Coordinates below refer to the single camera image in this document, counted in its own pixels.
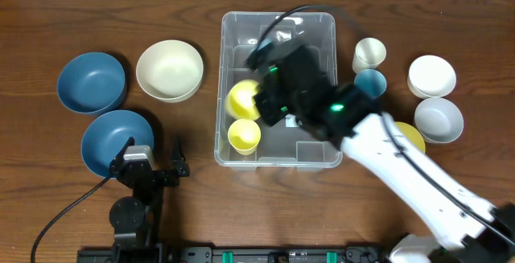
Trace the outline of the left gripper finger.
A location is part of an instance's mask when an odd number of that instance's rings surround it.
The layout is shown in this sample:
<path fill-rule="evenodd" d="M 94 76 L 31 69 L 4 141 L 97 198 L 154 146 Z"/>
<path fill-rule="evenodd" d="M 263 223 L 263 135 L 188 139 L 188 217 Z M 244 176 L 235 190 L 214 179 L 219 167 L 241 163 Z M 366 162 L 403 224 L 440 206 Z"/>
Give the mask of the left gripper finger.
<path fill-rule="evenodd" d="M 178 177 L 188 177 L 190 175 L 190 167 L 187 159 L 183 154 L 180 138 L 174 137 L 173 148 L 171 152 L 171 165 L 173 166 Z"/>
<path fill-rule="evenodd" d="M 126 150 L 130 147 L 130 146 L 133 146 L 134 145 L 134 138 L 133 137 L 129 137 L 128 140 L 126 141 L 125 145 L 121 148 L 121 150 L 117 153 L 117 155 L 115 156 L 115 158 L 113 159 L 115 162 L 123 162 L 124 161 L 124 154 L 126 152 Z"/>

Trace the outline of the yellow cup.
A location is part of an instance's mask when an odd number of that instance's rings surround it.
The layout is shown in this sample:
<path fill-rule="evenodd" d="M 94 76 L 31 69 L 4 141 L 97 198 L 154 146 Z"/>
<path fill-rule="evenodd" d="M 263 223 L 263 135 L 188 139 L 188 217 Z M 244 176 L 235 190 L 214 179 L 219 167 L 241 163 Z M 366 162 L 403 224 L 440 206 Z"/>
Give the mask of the yellow cup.
<path fill-rule="evenodd" d="M 228 130 L 229 144 L 241 155 L 254 153 L 261 136 L 261 129 L 257 122 L 249 119 L 236 120 Z"/>
<path fill-rule="evenodd" d="M 257 120 L 260 113 L 253 97 L 258 93 L 258 85 L 256 80 L 242 80 L 236 83 L 225 99 L 226 112 L 235 119 Z"/>

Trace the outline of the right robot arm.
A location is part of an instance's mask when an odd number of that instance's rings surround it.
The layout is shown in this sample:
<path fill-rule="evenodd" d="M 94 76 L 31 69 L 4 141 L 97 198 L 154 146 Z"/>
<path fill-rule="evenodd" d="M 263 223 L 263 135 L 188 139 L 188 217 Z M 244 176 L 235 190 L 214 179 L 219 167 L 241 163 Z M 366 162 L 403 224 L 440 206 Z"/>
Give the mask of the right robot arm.
<path fill-rule="evenodd" d="M 258 44 L 247 66 L 262 77 L 254 100 L 263 121 L 294 115 L 311 136 L 330 142 L 374 173 L 429 228 L 409 235 L 389 262 L 507 262 L 514 256 L 514 206 L 497 208 L 457 183 L 415 147 L 352 84 L 332 84 L 304 43 Z"/>

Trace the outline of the cream white cup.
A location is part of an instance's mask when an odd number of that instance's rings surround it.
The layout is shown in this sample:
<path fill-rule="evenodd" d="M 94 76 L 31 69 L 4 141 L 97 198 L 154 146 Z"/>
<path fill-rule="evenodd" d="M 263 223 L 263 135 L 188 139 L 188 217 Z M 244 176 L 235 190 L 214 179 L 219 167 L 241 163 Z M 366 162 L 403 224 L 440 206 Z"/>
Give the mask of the cream white cup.
<path fill-rule="evenodd" d="M 376 69 L 386 58 L 386 47 L 379 39 L 364 38 L 356 44 L 352 70 L 358 74 L 366 69 Z"/>

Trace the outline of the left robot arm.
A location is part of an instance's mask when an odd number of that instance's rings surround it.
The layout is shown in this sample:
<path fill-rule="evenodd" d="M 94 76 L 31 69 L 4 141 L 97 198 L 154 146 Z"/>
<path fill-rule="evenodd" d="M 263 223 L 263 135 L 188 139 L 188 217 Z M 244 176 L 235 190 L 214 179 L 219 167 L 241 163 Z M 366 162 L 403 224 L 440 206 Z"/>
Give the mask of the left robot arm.
<path fill-rule="evenodd" d="M 179 186 L 179 179 L 190 175 L 178 138 L 172 144 L 170 163 L 170 168 L 157 170 L 152 149 L 137 146 L 134 138 L 111 161 L 109 173 L 132 190 L 109 211 L 116 245 L 139 249 L 158 244 L 164 189 Z"/>

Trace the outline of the light blue cup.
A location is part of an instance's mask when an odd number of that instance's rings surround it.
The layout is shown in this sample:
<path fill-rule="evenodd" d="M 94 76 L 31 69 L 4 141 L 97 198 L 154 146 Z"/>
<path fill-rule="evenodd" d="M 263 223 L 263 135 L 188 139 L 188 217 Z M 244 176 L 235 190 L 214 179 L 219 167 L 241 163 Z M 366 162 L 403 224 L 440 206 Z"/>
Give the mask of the light blue cup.
<path fill-rule="evenodd" d="M 387 89 L 385 76 L 375 69 L 365 69 L 359 72 L 355 77 L 354 84 L 372 98 L 380 97 Z"/>

